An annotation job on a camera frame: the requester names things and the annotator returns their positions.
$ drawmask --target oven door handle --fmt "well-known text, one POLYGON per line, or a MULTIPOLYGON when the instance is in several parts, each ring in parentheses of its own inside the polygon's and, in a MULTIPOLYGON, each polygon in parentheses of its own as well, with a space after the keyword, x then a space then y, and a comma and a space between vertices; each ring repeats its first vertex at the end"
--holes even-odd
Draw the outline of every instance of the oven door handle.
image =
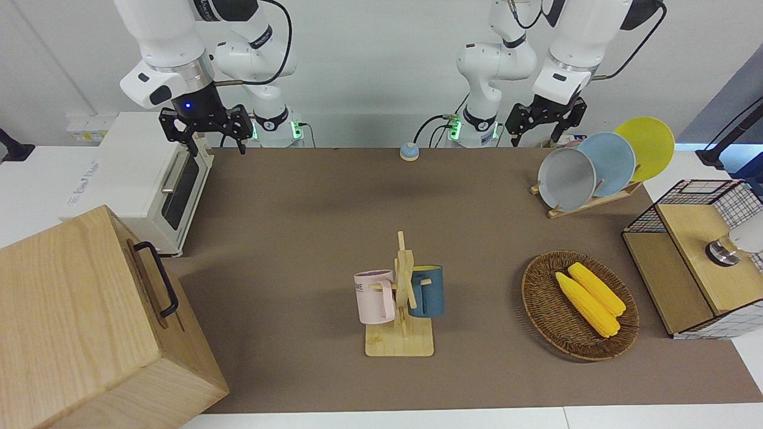
POLYGON ((188 157, 189 154, 187 150, 178 152, 175 155, 175 161, 172 162, 172 167, 170 167, 169 173, 167 173, 167 178, 164 179, 164 183, 162 184, 163 194, 174 194, 175 191, 177 191, 180 178, 185 169, 185 163, 188 162, 188 157))

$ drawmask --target mug holder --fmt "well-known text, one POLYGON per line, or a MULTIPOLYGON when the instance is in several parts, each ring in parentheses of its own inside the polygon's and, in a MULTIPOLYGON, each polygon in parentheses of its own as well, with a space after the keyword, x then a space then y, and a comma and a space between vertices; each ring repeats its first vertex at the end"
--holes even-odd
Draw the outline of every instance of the mug holder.
POLYGON ((405 249, 403 231, 398 231, 398 246, 398 257, 394 260, 397 283, 392 284, 397 314, 394 321, 365 326, 365 354, 372 357, 429 357, 434 354, 432 319, 415 318, 408 314, 408 302, 412 308, 417 307, 410 283, 414 253, 405 249))

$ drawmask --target yellow plate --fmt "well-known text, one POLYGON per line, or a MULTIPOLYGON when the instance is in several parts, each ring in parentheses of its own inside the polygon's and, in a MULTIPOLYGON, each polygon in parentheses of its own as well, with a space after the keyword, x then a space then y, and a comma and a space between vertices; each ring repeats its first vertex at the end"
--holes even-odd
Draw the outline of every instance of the yellow plate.
POLYGON ((636 155, 640 167, 633 174, 634 182, 657 176, 673 159, 673 132, 659 119, 646 116, 629 119, 617 127, 615 134, 628 140, 636 155))

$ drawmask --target wooden box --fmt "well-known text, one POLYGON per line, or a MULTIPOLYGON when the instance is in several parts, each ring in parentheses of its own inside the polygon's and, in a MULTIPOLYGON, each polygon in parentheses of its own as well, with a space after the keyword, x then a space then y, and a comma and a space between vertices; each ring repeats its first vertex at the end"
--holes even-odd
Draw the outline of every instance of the wooden box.
POLYGON ((177 428, 228 393, 180 283, 136 244, 101 206, 0 249, 0 427, 177 428))
POLYGON ((756 329, 763 322, 756 320, 763 300, 758 267, 749 258, 718 266, 705 254, 710 241, 729 232, 718 209, 657 204, 650 210, 665 231, 626 231, 623 238, 668 333, 676 338, 734 337, 756 329))

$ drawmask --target oven glass window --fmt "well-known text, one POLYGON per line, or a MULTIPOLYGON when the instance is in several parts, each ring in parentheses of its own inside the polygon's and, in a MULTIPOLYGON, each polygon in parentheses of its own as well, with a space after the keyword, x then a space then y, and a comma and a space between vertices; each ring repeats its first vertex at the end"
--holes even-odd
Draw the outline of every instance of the oven glass window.
POLYGON ((198 177, 198 164, 193 156, 189 156, 183 167, 183 173, 180 176, 177 189, 172 194, 167 195, 162 206, 162 216, 167 220, 169 226, 177 231, 180 226, 180 219, 185 213, 185 207, 191 198, 193 186, 198 177))

